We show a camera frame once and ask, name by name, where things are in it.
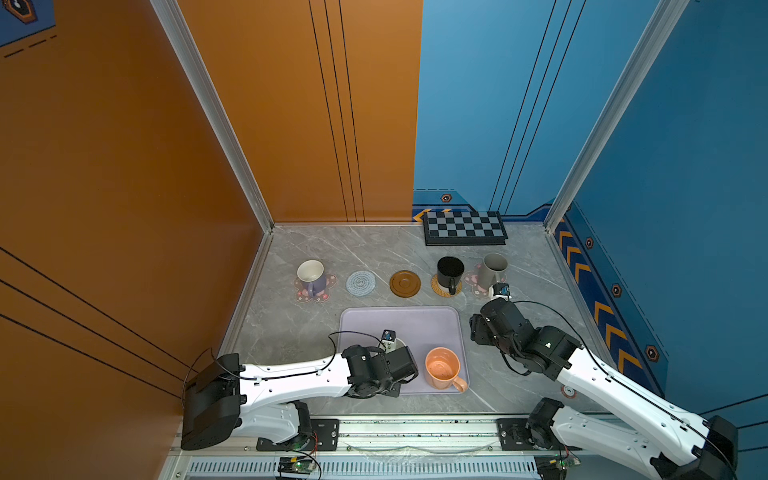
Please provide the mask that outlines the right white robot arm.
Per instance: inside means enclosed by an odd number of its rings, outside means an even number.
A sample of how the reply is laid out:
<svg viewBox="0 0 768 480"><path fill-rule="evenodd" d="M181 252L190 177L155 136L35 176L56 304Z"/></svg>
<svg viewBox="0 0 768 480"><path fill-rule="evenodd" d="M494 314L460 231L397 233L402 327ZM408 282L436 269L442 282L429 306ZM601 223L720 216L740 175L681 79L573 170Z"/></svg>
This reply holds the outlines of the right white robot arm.
<svg viewBox="0 0 768 480"><path fill-rule="evenodd" d="M539 401L523 437L539 450L586 449L648 479L734 479L738 430L675 406L599 359L578 333L533 326L515 301L496 297L469 319L470 338L496 348L506 364L581 393L621 425L592 419L563 402Z"/></svg>

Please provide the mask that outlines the pink cherry blossom coaster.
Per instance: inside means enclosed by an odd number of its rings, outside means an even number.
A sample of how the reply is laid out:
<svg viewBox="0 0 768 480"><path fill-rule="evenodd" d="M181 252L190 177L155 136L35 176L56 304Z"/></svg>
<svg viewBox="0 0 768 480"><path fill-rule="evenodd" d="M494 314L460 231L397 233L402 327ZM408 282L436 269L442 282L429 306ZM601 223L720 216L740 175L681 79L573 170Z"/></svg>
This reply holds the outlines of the pink cherry blossom coaster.
<svg viewBox="0 0 768 480"><path fill-rule="evenodd" d="M495 293L495 286L500 283L507 283L507 276L504 272L488 271L479 266L473 273L466 274L464 281L469 284L470 291L478 298L491 299Z"/></svg>

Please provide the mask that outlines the white mug purple handle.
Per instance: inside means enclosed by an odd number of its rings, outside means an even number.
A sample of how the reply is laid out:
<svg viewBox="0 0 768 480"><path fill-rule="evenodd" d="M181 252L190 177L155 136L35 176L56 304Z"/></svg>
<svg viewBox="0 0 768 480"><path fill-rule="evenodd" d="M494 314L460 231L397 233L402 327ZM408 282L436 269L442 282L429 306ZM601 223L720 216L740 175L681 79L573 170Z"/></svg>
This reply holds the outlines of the white mug purple handle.
<svg viewBox="0 0 768 480"><path fill-rule="evenodd" d="M316 259L306 260L297 269L297 278L304 282L312 282L326 274L324 264Z"/></svg>

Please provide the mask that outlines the clear glass round coaster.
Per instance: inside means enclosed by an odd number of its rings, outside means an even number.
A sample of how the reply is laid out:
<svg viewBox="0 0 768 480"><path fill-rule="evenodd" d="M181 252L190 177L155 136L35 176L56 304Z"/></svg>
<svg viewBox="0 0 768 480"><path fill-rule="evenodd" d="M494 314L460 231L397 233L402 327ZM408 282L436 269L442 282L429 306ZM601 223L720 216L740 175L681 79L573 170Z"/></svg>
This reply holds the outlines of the clear glass round coaster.
<svg viewBox="0 0 768 480"><path fill-rule="evenodd" d="M376 276L371 271L360 270L349 275L346 290L355 297L370 295L376 287Z"/></svg>

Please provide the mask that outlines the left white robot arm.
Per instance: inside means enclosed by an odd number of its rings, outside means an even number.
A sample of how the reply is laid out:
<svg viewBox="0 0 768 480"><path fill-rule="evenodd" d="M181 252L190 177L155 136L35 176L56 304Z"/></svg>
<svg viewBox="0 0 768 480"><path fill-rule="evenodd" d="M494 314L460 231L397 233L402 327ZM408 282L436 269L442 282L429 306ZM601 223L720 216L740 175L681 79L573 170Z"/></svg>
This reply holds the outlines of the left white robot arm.
<svg viewBox="0 0 768 480"><path fill-rule="evenodd" d="M273 366L226 354L185 381L180 448L202 450L232 436L292 446L313 436L307 399L398 397L418 375L407 346L352 345L319 360Z"/></svg>

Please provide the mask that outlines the black mug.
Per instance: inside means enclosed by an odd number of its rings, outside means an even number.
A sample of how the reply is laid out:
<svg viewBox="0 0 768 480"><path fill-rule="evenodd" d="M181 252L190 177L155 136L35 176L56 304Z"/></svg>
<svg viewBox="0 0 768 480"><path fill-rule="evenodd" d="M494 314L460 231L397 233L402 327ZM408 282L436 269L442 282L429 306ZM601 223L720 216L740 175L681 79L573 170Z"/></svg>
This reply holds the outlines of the black mug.
<svg viewBox="0 0 768 480"><path fill-rule="evenodd" d="M456 257L445 256L437 262L437 282L449 295L455 295L464 274L464 263Z"/></svg>

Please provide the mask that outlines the brown wooden round coaster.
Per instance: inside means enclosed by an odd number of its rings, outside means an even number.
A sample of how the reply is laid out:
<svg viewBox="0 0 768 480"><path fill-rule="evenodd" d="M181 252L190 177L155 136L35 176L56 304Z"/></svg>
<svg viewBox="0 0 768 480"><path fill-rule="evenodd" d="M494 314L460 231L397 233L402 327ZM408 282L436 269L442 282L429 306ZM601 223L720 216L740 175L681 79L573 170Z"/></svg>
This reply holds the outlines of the brown wooden round coaster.
<svg viewBox="0 0 768 480"><path fill-rule="evenodd" d="M400 270L395 272L389 280L391 292L400 298L411 298L421 289L421 279L413 271Z"/></svg>

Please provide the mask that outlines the grey mug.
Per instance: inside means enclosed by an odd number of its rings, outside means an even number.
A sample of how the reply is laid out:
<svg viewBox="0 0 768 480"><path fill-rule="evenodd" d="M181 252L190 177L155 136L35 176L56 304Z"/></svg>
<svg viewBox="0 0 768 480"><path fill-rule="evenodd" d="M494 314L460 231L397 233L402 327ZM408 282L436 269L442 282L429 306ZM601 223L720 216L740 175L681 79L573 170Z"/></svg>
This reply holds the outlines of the grey mug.
<svg viewBox="0 0 768 480"><path fill-rule="evenodd" d="M484 256L477 273L477 285L490 291L497 283L506 283L508 260L501 254L489 253Z"/></svg>

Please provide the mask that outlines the orange mug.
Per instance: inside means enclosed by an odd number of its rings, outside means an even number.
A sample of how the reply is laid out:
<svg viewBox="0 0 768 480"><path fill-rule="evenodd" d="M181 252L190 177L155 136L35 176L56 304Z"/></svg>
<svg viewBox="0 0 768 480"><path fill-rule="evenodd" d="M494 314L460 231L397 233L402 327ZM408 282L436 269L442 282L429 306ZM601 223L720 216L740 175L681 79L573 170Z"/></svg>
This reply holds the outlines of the orange mug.
<svg viewBox="0 0 768 480"><path fill-rule="evenodd" d="M445 347L437 347L428 352L425 359L428 384L437 390L455 388L464 393L468 383L460 376L461 362L458 355Z"/></svg>

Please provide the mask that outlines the woven rattan round coaster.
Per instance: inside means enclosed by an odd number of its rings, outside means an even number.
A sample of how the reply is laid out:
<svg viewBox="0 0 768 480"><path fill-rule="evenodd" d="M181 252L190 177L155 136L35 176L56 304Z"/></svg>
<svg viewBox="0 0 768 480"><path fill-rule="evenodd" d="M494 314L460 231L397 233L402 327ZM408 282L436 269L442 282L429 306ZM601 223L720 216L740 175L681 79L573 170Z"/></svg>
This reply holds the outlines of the woven rattan round coaster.
<svg viewBox="0 0 768 480"><path fill-rule="evenodd" d="M431 279L431 288L435 294L443 298L452 298L460 294L463 290L463 283L459 281L455 288L455 292L451 293L446 287L443 287L438 281L438 275L435 274Z"/></svg>

